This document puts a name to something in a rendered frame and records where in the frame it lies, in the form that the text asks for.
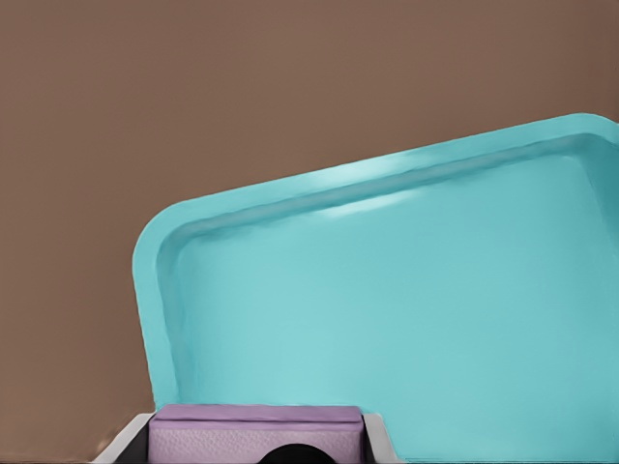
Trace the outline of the pale lilac phone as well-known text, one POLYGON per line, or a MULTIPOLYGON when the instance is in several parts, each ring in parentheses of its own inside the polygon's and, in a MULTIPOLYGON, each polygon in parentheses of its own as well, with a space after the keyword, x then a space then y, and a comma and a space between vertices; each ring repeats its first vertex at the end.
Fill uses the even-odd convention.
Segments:
POLYGON ((335 464, 361 464, 365 424, 354 406, 169 404, 149 421, 150 464, 258 464, 308 446, 335 464))

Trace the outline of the pale blue-green tray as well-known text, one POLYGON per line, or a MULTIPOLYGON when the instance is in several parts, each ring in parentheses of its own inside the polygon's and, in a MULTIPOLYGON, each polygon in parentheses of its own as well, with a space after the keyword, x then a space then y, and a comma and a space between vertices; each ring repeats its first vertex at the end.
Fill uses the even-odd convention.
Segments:
POLYGON ((353 405, 409 462, 619 464, 619 123, 572 114, 172 205, 154 401, 353 405))

